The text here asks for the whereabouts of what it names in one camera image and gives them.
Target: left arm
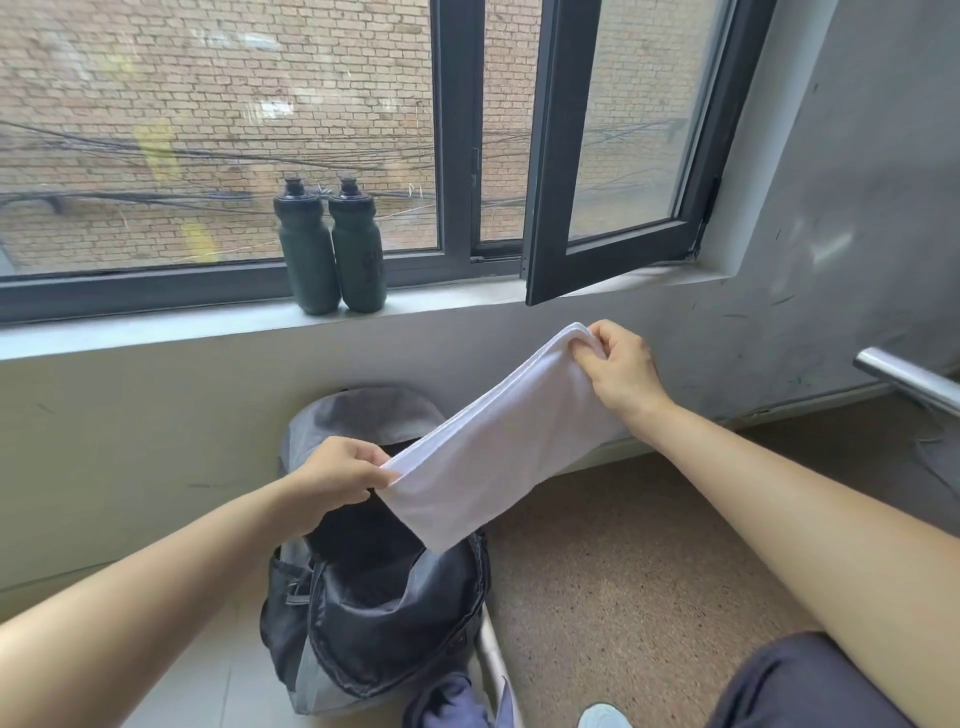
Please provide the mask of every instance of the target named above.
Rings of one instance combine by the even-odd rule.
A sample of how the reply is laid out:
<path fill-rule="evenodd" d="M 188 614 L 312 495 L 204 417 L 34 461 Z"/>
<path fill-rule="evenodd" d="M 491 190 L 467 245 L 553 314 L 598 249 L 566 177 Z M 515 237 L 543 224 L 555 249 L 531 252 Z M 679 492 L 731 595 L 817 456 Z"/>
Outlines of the left arm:
<path fill-rule="evenodd" d="M 333 437 L 286 477 L 0 625 L 0 728 L 120 725 L 251 568 L 324 513 L 396 477 Z"/>

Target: floor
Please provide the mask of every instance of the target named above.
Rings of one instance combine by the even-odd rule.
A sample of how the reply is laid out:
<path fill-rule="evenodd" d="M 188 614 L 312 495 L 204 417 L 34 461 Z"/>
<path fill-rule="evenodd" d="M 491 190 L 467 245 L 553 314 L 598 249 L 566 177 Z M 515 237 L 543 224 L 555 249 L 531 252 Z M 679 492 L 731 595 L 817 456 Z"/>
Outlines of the floor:
<path fill-rule="evenodd" d="M 899 397 L 744 432 L 960 535 L 960 424 Z M 493 624 L 528 728 L 573 728 L 599 700 L 636 728 L 694 728 L 754 647 L 815 626 L 658 455 L 554 478 L 489 528 Z M 393 728 L 402 700 L 339 722 L 294 716 L 260 644 L 255 577 L 127 728 Z"/>

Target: forearm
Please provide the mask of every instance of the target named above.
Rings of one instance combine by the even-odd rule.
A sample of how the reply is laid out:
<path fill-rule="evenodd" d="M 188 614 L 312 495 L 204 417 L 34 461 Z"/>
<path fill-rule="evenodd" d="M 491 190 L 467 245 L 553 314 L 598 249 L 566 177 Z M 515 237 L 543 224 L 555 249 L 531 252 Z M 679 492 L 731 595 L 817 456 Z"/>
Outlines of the forearm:
<path fill-rule="evenodd" d="M 0 626 L 0 726 L 119 725 L 286 537 L 267 486 Z"/>
<path fill-rule="evenodd" d="M 645 435 L 901 710 L 953 724 L 960 541 L 679 407 Z"/>

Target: window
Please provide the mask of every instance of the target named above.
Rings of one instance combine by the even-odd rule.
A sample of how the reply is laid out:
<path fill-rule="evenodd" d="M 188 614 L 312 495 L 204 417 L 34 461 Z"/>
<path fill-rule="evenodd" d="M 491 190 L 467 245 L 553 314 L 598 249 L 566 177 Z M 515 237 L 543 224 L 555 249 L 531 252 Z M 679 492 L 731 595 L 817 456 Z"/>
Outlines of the window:
<path fill-rule="evenodd" d="M 0 323 L 289 296 L 284 174 L 356 175 L 393 286 L 528 303 L 695 255 L 772 0 L 16 4 Z"/>

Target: glass pane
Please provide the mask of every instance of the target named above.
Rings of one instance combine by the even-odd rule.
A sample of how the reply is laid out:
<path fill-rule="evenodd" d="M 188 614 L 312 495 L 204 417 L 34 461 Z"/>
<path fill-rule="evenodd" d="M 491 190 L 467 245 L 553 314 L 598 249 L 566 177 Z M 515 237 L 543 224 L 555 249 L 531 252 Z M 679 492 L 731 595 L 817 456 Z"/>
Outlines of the glass pane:
<path fill-rule="evenodd" d="M 0 275 L 277 257 L 284 173 L 437 245 L 427 0 L 12 0 Z"/>
<path fill-rule="evenodd" d="M 487 0 L 480 239 L 523 236 L 540 0 Z"/>
<path fill-rule="evenodd" d="M 570 238 L 669 218 L 723 0 L 604 0 Z"/>

